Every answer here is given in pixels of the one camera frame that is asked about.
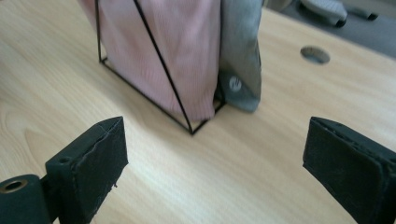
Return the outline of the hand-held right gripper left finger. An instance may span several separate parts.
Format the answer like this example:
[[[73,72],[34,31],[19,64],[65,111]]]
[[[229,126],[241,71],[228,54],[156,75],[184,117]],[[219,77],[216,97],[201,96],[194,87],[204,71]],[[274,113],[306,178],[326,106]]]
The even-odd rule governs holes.
[[[45,163],[50,217],[89,224],[127,164],[123,118],[91,126]]]

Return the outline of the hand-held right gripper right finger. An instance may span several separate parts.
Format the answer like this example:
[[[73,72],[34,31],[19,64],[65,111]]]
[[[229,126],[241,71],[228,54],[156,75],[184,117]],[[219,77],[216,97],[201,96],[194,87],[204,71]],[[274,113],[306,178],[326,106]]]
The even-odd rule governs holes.
[[[313,117],[303,167],[358,224],[396,221],[396,152],[341,123]]]

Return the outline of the grey garment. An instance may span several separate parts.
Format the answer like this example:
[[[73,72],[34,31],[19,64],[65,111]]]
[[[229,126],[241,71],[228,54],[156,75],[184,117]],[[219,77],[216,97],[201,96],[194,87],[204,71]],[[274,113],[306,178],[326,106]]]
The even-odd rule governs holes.
[[[261,101],[262,0],[221,0],[219,84],[225,101],[252,113]]]

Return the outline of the dark chair base leg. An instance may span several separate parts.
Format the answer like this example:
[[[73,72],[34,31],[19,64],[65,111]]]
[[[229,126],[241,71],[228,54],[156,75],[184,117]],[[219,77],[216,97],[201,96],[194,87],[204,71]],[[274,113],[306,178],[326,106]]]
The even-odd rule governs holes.
[[[374,14],[372,12],[369,12],[367,10],[363,10],[361,8],[358,7],[353,7],[353,6],[346,6],[346,10],[348,12],[351,12],[355,15],[358,15],[364,19],[366,19],[367,21],[374,21],[378,18],[377,14]]]

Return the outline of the grey chair base leg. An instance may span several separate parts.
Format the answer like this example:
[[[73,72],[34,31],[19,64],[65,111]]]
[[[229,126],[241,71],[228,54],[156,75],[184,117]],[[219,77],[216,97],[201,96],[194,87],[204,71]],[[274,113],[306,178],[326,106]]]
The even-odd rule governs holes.
[[[301,6],[323,17],[336,20],[335,27],[347,23],[347,10],[338,0],[300,0]]]

